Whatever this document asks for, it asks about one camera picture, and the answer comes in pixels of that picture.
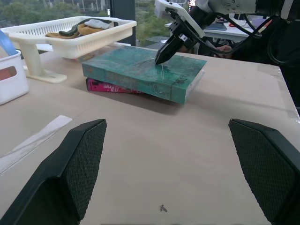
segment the book spine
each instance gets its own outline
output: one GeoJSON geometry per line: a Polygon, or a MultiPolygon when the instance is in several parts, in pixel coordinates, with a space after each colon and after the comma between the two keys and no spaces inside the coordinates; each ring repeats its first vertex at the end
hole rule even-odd
{"type": "Polygon", "coordinates": [[[86,80],[87,89],[89,91],[99,91],[99,92],[117,92],[117,93],[132,93],[141,94],[142,92],[132,89],[123,88],[111,83],[97,81],[91,78],[86,80]]]}
{"type": "MultiPolygon", "coordinates": [[[[145,81],[142,79],[132,78],[120,75],[118,73],[105,71],[101,68],[83,64],[83,75],[85,77],[101,80],[105,83],[125,87],[131,90],[139,90],[142,93],[150,94],[162,99],[171,100],[183,104],[185,102],[185,89],[161,83],[156,81],[145,81]]],[[[178,78],[174,83],[184,83],[184,77],[178,78]]]]}

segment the table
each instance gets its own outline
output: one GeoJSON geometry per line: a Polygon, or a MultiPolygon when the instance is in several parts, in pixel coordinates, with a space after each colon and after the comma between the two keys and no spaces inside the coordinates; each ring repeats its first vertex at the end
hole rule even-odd
{"type": "Polygon", "coordinates": [[[98,179],[82,225],[269,225],[244,179],[228,122],[276,128],[300,149],[299,117],[278,67],[181,55],[207,60],[183,106],[143,95],[88,93],[79,63],[42,54],[46,69],[68,79],[29,79],[27,95],[0,106],[0,155],[59,115],[74,120],[0,177],[0,217],[71,128],[105,118],[98,179]],[[162,204],[168,212],[160,212],[162,204]]]}
{"type": "MultiPolygon", "coordinates": [[[[171,23],[165,24],[165,27],[169,27],[171,23]]],[[[224,23],[227,30],[207,30],[205,29],[205,36],[210,38],[221,38],[221,39],[227,39],[232,40],[234,42],[239,42],[248,37],[248,34],[244,33],[243,31],[239,30],[236,27],[230,27],[229,23],[224,23]]]]}

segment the white tape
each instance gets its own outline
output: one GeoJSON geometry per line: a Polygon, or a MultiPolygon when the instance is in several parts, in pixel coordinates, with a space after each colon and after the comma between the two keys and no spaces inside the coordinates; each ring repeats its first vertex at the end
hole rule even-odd
{"type": "Polygon", "coordinates": [[[26,139],[5,156],[0,157],[0,175],[2,175],[10,167],[18,163],[21,159],[31,153],[37,146],[49,139],[59,129],[71,122],[72,119],[66,116],[59,116],[51,121],[42,130],[26,139]]]}
{"type": "Polygon", "coordinates": [[[296,121],[297,123],[300,123],[300,118],[299,118],[297,109],[293,103],[289,89],[287,88],[285,79],[282,75],[280,68],[277,66],[259,64],[257,67],[257,71],[265,73],[265,74],[269,74],[277,80],[277,83],[278,83],[278,86],[280,89],[280,94],[281,94],[282,100],[285,104],[287,116],[290,119],[296,121]]]}

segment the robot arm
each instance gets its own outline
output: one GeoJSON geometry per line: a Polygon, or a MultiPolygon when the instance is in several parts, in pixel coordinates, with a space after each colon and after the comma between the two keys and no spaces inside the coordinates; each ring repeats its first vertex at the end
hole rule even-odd
{"type": "Polygon", "coordinates": [[[193,47],[197,39],[205,35],[203,30],[214,23],[220,14],[277,15],[290,21],[300,18],[300,0],[195,0],[195,4],[189,14],[177,3],[156,0],[155,14],[174,19],[169,28],[173,35],[159,49],[156,64],[168,61],[182,46],[187,49],[193,47]]]}

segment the small debris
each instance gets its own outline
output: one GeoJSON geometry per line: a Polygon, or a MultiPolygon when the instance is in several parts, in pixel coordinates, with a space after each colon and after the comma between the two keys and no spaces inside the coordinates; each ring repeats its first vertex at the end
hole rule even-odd
{"type": "Polygon", "coordinates": [[[167,212],[168,210],[164,207],[164,205],[162,204],[160,207],[160,211],[162,212],[162,211],[165,211],[165,212],[167,212]]]}

